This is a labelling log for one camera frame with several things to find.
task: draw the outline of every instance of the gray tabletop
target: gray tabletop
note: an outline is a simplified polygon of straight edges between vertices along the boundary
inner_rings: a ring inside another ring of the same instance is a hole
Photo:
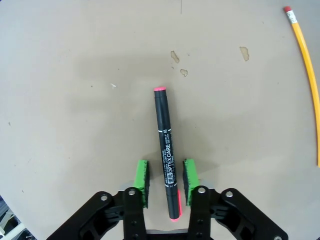
[[[238,189],[291,240],[317,239],[315,116],[285,5],[320,78],[316,0],[2,0],[1,196],[43,240],[147,159],[147,228],[187,228],[187,207],[177,223],[167,213],[152,90],[166,86],[179,188],[193,158],[201,179]],[[119,224],[104,239],[122,235]],[[214,221],[211,236],[233,239]]]

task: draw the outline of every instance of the marker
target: marker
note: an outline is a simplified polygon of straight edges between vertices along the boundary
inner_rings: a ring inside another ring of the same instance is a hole
[[[153,89],[153,91],[162,156],[166,200],[168,203],[169,217],[173,222],[176,222],[180,217],[181,208],[176,179],[176,164],[172,144],[172,130],[170,125],[166,87],[156,87]]]

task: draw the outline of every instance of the screw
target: screw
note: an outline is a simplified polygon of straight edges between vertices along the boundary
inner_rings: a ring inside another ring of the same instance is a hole
[[[135,190],[131,189],[131,190],[129,191],[129,195],[135,195],[135,194],[136,194],[136,191],[135,191]]]
[[[232,193],[232,191],[227,191],[225,193],[225,195],[228,197],[228,198],[232,198],[234,196],[234,194]]]
[[[101,201],[105,201],[105,200],[108,199],[108,196],[107,196],[107,195],[102,195],[102,196],[100,197],[100,199],[101,199]]]
[[[198,189],[198,193],[200,193],[200,194],[204,194],[205,192],[206,192],[206,190],[203,187],[200,187]]]

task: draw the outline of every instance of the yellow pencil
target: yellow pencil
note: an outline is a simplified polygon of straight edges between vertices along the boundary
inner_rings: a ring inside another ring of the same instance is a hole
[[[296,16],[295,16],[294,12],[292,11],[291,7],[289,7],[289,6],[284,7],[284,11],[291,22],[296,39],[299,43],[299,46],[300,46],[300,49],[302,52],[302,56],[303,56],[303,60],[304,60],[304,64],[306,67],[306,71],[307,71],[308,77],[309,77],[314,112],[315,112],[315,122],[316,122],[316,139],[317,139],[317,155],[318,155],[317,165],[320,168],[320,102],[319,102],[319,94],[318,94],[316,76],[315,76],[314,68],[312,67],[312,62],[311,62],[311,58],[310,58],[309,51],[307,48],[307,44],[306,44],[304,35],[302,34],[299,23],[296,19]]]

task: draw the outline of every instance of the black marker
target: black marker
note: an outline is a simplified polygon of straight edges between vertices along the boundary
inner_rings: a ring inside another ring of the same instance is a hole
[[[166,200],[168,202],[169,217],[175,222],[180,217],[181,205],[176,179],[176,165],[171,137],[172,131],[170,126],[166,87],[156,87],[153,91],[156,120],[158,122]]]

